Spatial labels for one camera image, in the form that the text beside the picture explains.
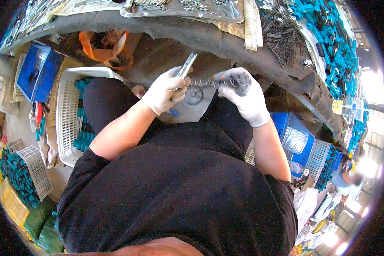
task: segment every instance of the white glove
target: white glove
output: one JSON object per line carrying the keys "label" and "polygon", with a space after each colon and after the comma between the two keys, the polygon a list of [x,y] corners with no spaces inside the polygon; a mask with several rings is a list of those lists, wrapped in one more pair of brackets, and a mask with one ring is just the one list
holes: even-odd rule
{"label": "white glove", "polygon": [[142,97],[142,101],[148,105],[157,115],[172,108],[176,103],[185,98],[190,79],[175,77],[180,67],[169,69],[160,75]]}
{"label": "white glove", "polygon": [[216,74],[219,96],[237,106],[240,115],[252,127],[266,124],[270,119],[260,84],[244,68],[232,68]]}

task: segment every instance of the blue plastic crate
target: blue plastic crate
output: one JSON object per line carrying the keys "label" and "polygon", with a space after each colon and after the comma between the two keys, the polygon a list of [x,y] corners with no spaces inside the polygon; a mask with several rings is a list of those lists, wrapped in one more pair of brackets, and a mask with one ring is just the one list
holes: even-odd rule
{"label": "blue plastic crate", "polygon": [[[303,135],[306,136],[306,139],[304,139],[305,145],[302,148],[301,151],[293,152],[289,147],[283,146],[286,152],[290,152],[292,154],[288,155],[288,159],[292,160],[296,163],[301,164],[303,167],[306,166],[307,160],[310,156],[310,152],[312,151],[313,143],[314,143],[314,135],[302,124],[300,119],[293,114],[290,113],[283,113],[283,112],[274,112],[271,113],[271,119],[273,120],[277,133],[279,134],[280,141],[283,142],[286,132],[288,131],[288,127],[291,127],[291,130],[299,131]],[[288,143],[290,141],[297,140],[296,136],[290,136],[287,138]]]}
{"label": "blue plastic crate", "polygon": [[63,59],[49,46],[31,44],[16,83],[29,102],[47,102]]}
{"label": "blue plastic crate", "polygon": [[331,166],[331,172],[332,173],[339,168],[340,163],[342,161],[342,157],[343,157],[343,153],[340,151],[337,151],[335,154],[335,161],[334,161],[333,165]]}

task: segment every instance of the person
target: person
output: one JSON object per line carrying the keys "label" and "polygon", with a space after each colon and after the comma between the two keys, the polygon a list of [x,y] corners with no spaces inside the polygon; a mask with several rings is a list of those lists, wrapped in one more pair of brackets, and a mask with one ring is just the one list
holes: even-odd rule
{"label": "person", "polygon": [[364,177],[360,173],[351,174],[351,168],[353,167],[353,160],[347,159],[340,164],[338,169],[331,175],[331,183],[336,187],[347,188],[354,184],[360,186],[364,181]]}
{"label": "person", "polygon": [[[66,250],[288,255],[298,228],[294,195],[260,85],[243,68],[227,70],[222,78],[244,83],[245,94],[227,80],[199,122],[164,125],[157,116],[190,84],[174,77],[178,70],[160,75],[141,100],[117,79],[87,85],[84,109],[97,136],[58,203]],[[244,162],[252,137],[256,166]]]}

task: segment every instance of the orange plastic bag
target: orange plastic bag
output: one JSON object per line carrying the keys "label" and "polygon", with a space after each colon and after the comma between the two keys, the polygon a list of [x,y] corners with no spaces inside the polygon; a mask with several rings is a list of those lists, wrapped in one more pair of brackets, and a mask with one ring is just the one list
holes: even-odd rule
{"label": "orange plastic bag", "polygon": [[[95,49],[91,44],[91,39],[95,32],[93,31],[82,31],[79,34],[79,39],[81,44],[83,45],[83,51],[93,60],[104,63],[110,68],[114,68],[120,71],[124,71],[129,69],[134,63],[132,55],[128,54],[128,52],[124,49],[125,42],[128,37],[128,31],[124,31],[122,37],[114,44],[113,49]],[[110,60],[114,59],[117,55],[123,56],[125,59],[129,61],[126,66],[112,66]]]}

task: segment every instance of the circular metal plate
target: circular metal plate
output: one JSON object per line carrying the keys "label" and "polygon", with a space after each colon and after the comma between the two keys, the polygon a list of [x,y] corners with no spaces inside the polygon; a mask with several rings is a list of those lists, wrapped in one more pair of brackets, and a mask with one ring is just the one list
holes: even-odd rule
{"label": "circular metal plate", "polygon": [[188,88],[184,102],[188,105],[198,105],[204,98],[204,92],[200,88]]}

